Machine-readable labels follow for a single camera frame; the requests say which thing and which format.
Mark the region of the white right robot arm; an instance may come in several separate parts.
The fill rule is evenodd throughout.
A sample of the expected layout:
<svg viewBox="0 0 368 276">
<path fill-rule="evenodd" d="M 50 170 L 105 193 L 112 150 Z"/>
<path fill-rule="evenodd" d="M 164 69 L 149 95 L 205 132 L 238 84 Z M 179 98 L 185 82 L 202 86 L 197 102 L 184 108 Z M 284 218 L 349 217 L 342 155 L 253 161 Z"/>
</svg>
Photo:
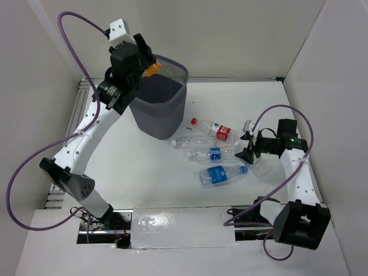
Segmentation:
<svg viewBox="0 0 368 276">
<path fill-rule="evenodd" d="M 308 164 L 308 145 L 298 137 L 297 121 L 280 119 L 274 137 L 264 137 L 251 120 L 243 127 L 243 140 L 249 142 L 236 157 L 255 164 L 262 153 L 279 157 L 287 179 L 287 204 L 260 197 L 251 219 L 256 225 L 269 222 L 277 243 L 316 250 L 331 219 L 328 208 L 321 205 L 313 187 Z"/>
</svg>

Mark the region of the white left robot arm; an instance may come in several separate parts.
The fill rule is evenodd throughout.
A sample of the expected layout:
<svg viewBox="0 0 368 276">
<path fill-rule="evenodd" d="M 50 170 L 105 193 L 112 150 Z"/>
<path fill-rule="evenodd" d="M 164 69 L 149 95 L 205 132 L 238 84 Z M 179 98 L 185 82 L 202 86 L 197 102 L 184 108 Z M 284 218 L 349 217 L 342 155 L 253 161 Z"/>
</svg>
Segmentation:
<svg viewBox="0 0 368 276">
<path fill-rule="evenodd" d="M 40 162 L 40 168 L 52 182 L 87 209 L 100 229 L 112 229 L 115 225 L 125 228 L 127 221 L 96 191 L 94 180 L 85 175 L 87 164 L 109 128 L 136 98 L 144 72 L 156 64 L 142 35 L 138 33 L 133 39 L 133 43 L 124 41 L 110 47 L 111 66 L 97 86 L 97 95 L 74 132 L 75 137 L 54 157 Z"/>
</svg>

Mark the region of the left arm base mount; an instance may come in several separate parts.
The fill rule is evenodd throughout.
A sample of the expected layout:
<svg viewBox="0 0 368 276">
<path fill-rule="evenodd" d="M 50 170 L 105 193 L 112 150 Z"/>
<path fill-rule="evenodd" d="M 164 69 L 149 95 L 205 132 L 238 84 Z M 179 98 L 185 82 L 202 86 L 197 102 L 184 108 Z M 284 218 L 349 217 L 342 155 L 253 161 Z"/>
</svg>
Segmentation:
<svg viewBox="0 0 368 276">
<path fill-rule="evenodd" d="M 74 212 L 74 217 L 79 220 L 77 244 L 110 244 L 119 249 L 131 248 L 133 209 L 114 210 L 116 219 L 109 226 L 88 215 L 85 210 L 76 212 L 76 207 L 72 207 L 70 214 Z"/>
</svg>

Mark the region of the green blue label bottle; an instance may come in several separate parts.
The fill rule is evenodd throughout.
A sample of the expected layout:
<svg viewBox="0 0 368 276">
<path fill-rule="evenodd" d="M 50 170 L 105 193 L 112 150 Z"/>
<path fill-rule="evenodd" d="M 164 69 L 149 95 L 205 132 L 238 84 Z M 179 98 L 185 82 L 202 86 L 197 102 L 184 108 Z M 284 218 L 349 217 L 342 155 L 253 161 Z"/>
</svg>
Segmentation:
<svg viewBox="0 0 368 276">
<path fill-rule="evenodd" d="M 249 165 L 249 168 L 260 181 L 268 182 L 274 175 L 273 167 L 264 158 L 255 159 L 253 164 Z"/>
</svg>

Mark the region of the orange juice bottle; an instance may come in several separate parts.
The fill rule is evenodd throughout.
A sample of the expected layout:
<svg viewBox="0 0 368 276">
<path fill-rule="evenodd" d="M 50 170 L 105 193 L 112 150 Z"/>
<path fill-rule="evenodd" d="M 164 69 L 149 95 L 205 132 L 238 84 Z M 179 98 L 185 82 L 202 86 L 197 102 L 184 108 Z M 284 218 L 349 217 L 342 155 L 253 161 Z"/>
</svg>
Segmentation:
<svg viewBox="0 0 368 276">
<path fill-rule="evenodd" d="M 144 71 L 144 76 L 146 77 L 151 77 L 153 76 L 155 73 L 157 73 L 161 68 L 161 64 L 159 62 L 156 62 L 152 65 L 150 65 L 145 71 Z"/>
</svg>

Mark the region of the blue label white cap bottle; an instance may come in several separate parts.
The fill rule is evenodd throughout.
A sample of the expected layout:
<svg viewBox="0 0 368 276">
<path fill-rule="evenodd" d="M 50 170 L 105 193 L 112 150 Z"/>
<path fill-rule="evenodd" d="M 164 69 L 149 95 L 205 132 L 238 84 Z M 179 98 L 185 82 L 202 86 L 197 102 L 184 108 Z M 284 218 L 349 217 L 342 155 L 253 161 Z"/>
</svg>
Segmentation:
<svg viewBox="0 0 368 276">
<path fill-rule="evenodd" d="M 188 151 L 186 159 L 199 164 L 210 163 L 236 163 L 238 158 L 235 156 L 237 150 L 234 146 L 200 148 L 195 151 Z"/>
</svg>

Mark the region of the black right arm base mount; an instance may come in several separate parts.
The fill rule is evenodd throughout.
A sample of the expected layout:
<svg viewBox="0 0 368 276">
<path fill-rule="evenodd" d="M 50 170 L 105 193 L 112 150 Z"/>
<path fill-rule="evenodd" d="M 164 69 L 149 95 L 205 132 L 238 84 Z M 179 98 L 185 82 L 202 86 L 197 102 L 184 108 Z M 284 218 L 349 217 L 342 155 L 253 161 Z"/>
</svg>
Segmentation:
<svg viewBox="0 0 368 276">
<path fill-rule="evenodd" d="M 227 210 L 227 214 L 231 217 L 237 216 L 239 213 L 244 211 L 246 208 L 230 208 Z M 229 223 L 235 224 L 235 227 L 271 227 L 270 222 L 260 215 L 260 206 L 257 206 L 253 210 L 243 214 L 234 219 Z"/>
</svg>

